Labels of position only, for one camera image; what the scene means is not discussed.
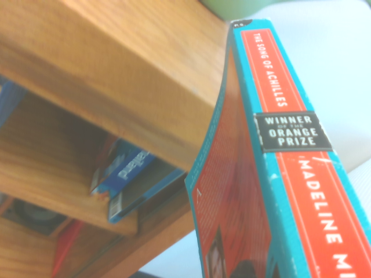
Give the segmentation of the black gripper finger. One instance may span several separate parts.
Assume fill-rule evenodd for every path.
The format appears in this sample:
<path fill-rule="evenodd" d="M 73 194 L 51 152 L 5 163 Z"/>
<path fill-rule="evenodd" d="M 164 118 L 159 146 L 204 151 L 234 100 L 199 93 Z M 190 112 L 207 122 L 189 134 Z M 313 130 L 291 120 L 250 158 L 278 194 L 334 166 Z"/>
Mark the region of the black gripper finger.
<path fill-rule="evenodd" d="M 232 271 L 230 278 L 256 278 L 254 265 L 250 260 L 240 261 Z"/>

